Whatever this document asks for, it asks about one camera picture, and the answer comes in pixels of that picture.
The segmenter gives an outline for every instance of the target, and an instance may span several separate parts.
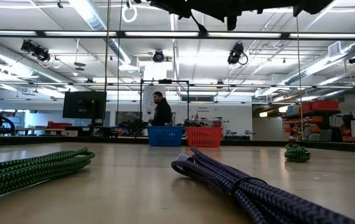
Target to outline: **rope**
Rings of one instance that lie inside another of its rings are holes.
[[[72,174],[89,165],[94,157],[93,152],[83,148],[0,162],[0,195]]]
[[[310,153],[304,146],[290,143],[285,146],[285,149],[284,156],[288,161],[306,162],[310,159]]]
[[[266,184],[221,164],[196,148],[180,155],[172,168],[234,199],[255,223],[355,223],[348,217]]]

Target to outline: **shelf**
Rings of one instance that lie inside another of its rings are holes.
[[[307,111],[303,112],[303,117],[305,116],[320,116],[320,115],[334,115],[339,114],[341,111],[339,110],[314,110],[314,111]],[[290,119],[290,118],[300,118],[301,114],[291,114],[282,116],[283,119]]]

